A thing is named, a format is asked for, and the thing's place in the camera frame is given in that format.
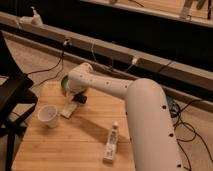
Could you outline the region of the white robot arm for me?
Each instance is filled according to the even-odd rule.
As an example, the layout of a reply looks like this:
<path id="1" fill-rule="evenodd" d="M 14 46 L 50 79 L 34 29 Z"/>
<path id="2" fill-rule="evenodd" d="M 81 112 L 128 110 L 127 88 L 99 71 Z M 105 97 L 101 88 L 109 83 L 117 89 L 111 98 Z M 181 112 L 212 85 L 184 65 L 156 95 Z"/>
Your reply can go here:
<path id="1" fill-rule="evenodd" d="M 136 171 L 183 171 L 174 127 L 162 87 L 147 78 L 135 81 L 92 73 L 82 63 L 68 73 L 69 90 L 93 88 L 125 102 Z"/>

